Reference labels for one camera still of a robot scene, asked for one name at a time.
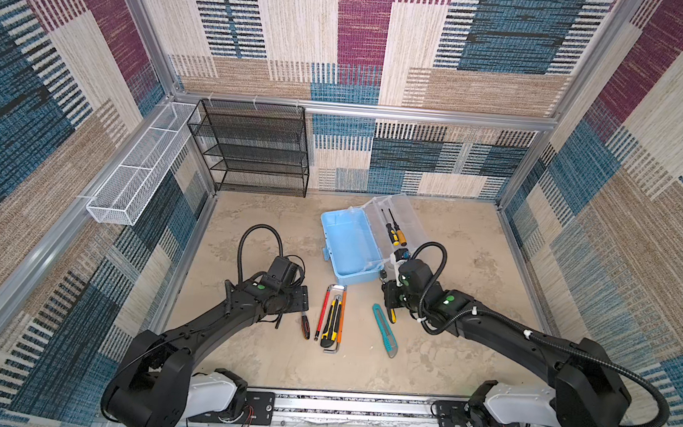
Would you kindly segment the light blue plastic tool box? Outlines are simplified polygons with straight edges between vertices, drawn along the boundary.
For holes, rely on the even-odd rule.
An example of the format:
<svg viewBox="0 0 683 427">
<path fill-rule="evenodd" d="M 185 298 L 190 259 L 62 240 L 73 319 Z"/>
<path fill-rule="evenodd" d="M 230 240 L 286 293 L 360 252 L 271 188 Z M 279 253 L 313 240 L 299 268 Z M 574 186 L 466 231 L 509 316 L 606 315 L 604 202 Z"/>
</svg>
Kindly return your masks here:
<svg viewBox="0 0 683 427">
<path fill-rule="evenodd" d="M 388 209 L 407 238 L 407 246 L 393 246 L 382 211 L 391 222 Z M 405 194 L 376 196 L 360 206 L 320 215 L 325 236 L 324 258 L 332 263 L 338 285 L 354 286 L 380 278 L 382 272 L 395 277 L 396 248 L 414 252 L 428 240 L 417 212 Z"/>
</svg>

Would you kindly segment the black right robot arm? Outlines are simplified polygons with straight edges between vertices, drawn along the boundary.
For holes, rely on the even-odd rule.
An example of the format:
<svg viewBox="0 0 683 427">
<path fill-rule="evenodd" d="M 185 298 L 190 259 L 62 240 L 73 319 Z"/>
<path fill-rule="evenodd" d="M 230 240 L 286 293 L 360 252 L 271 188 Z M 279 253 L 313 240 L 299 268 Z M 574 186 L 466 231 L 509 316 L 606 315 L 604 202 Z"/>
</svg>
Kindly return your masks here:
<svg viewBox="0 0 683 427">
<path fill-rule="evenodd" d="M 559 427 L 619 427 L 632 398 L 602 346 L 534 331 L 459 290 L 445 290 L 431 268 L 414 259 L 398 277 L 381 273 L 388 313 L 404 308 L 440 333 L 471 340 L 514 361 L 554 391 L 550 409 Z"/>
</svg>

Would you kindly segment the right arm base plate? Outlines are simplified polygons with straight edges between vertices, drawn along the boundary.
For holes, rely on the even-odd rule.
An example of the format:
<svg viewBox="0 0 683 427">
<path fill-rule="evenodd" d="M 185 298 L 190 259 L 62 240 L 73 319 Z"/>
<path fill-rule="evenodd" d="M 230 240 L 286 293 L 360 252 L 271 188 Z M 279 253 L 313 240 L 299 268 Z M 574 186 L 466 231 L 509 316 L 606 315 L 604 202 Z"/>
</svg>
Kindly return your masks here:
<svg viewBox="0 0 683 427">
<path fill-rule="evenodd" d="M 438 427 L 521 427 L 518 423 L 500 424 L 484 407 L 467 401 L 433 401 L 430 412 Z"/>
</svg>

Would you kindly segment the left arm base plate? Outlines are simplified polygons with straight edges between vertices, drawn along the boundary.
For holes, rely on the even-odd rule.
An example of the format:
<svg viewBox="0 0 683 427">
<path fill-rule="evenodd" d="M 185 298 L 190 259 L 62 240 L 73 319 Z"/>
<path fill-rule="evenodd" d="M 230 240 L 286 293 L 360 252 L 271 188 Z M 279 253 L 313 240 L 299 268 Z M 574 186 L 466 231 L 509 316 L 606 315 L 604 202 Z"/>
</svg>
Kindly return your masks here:
<svg viewBox="0 0 683 427">
<path fill-rule="evenodd" d="M 247 400 L 240 413 L 231 416 L 229 413 L 211 412 L 189 417 L 188 422 L 238 427 L 250 419 L 250 427 L 270 426 L 276 407 L 276 395 L 268 391 L 249 391 Z"/>
</svg>

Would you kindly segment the orange handled screwdriver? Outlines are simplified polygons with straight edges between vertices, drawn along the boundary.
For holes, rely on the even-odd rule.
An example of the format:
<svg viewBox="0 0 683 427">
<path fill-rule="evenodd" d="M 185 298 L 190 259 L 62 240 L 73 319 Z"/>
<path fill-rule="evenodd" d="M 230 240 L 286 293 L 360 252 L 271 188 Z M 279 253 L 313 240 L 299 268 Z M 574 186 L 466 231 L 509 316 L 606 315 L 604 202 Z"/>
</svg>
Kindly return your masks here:
<svg viewBox="0 0 683 427">
<path fill-rule="evenodd" d="M 404 235 L 403 230 L 400 228 L 399 224 L 395 220 L 395 216 L 393 215 L 391 209 L 388 209 L 389 216 L 391 217 L 391 223 L 393 226 L 393 233 L 396 236 L 395 238 L 395 245 L 400 245 L 402 247 L 407 246 L 407 238 Z"/>
</svg>

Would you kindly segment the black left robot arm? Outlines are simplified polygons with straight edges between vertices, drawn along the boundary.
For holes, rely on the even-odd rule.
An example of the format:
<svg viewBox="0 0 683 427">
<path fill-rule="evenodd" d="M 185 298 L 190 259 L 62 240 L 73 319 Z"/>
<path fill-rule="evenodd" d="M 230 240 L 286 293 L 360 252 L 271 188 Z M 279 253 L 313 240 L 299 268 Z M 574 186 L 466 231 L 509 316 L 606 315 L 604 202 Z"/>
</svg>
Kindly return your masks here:
<svg viewBox="0 0 683 427">
<path fill-rule="evenodd" d="M 126 427 L 176 427 L 203 413 L 243 410 L 247 384 L 227 369 L 196 378 L 198 363 L 227 339 L 268 316 L 308 309 L 303 266 L 277 256 L 260 271 L 234 285 L 226 298 L 196 319 L 161 334 L 140 332 L 128 346 L 106 386 L 100 410 Z"/>
</svg>

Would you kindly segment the black handled screwdriver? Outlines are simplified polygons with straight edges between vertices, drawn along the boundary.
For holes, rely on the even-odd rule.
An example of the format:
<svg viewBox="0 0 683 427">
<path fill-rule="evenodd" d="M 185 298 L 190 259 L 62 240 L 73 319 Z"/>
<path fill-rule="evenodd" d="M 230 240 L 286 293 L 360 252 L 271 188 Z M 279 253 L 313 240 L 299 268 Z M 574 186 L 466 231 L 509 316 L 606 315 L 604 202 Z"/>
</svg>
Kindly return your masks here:
<svg viewBox="0 0 683 427">
<path fill-rule="evenodd" d="M 383 213 L 383 218 L 385 221 L 385 226 L 386 226 L 386 230 L 388 233 L 389 240 L 391 241 L 393 246 L 399 246 L 399 238 L 398 238 L 396 230 L 394 230 L 394 226 L 388 220 L 387 215 L 385 215 L 385 212 L 382 211 L 382 213 Z"/>
</svg>

